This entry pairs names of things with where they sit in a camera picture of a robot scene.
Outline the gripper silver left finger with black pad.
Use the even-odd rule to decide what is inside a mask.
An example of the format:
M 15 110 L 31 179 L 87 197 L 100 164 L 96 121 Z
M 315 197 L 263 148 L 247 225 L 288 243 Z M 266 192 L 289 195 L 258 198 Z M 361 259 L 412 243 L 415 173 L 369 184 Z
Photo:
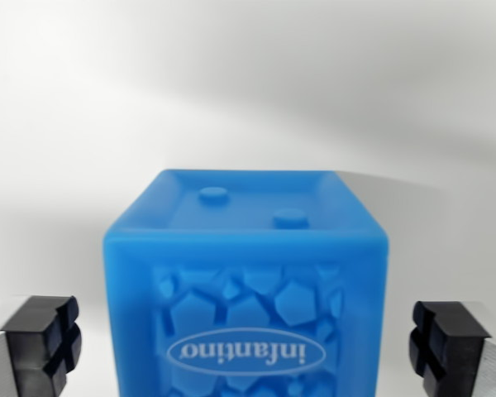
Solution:
M 0 306 L 0 396 L 59 396 L 78 364 L 74 296 L 16 296 Z

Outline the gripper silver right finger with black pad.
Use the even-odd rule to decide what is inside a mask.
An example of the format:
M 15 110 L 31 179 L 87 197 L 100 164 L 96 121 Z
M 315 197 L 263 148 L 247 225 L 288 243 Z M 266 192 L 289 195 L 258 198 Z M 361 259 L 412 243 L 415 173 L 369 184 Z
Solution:
M 408 342 L 433 397 L 496 396 L 496 319 L 478 302 L 418 301 Z

